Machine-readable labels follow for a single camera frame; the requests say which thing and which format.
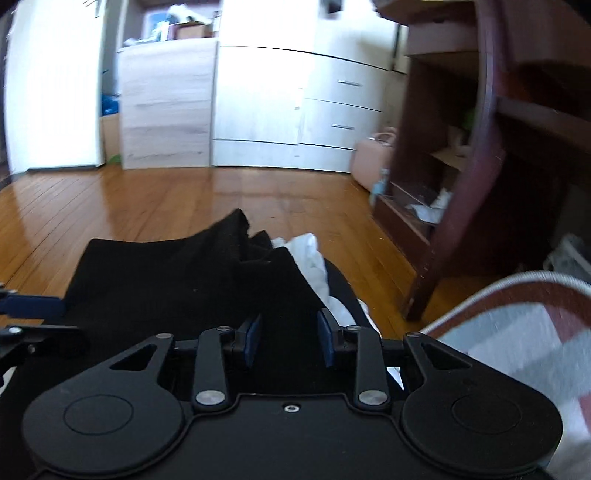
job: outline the white wardrobe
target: white wardrobe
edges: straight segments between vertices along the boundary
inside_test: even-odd
[[[225,0],[213,164],[349,171],[382,119],[396,24],[370,0]]]

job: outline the screw head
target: screw head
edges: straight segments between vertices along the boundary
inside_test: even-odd
[[[226,395],[219,390],[203,390],[195,395],[195,400],[201,405],[213,406],[226,400]]]
[[[381,405],[388,400],[388,394],[381,390],[365,390],[359,394],[359,401],[372,407]]]

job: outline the water bottle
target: water bottle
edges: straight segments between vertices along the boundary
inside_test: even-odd
[[[375,205],[375,199],[378,197],[378,195],[381,195],[386,191],[389,175],[390,171],[387,168],[382,168],[380,172],[380,179],[374,183],[374,186],[371,188],[371,194],[369,195],[369,204],[372,207]]]

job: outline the pink bag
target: pink bag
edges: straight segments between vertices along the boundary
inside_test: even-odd
[[[384,130],[358,141],[351,159],[351,175],[369,191],[379,181],[382,168],[390,168],[394,155],[397,130],[393,127]]]

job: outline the green object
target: green object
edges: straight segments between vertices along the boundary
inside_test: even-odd
[[[474,127],[474,117],[476,116],[476,109],[470,108],[466,115],[464,116],[464,121],[462,122],[462,128],[467,132],[471,132],[472,128]]]
[[[113,155],[107,160],[107,165],[121,165],[121,155]]]

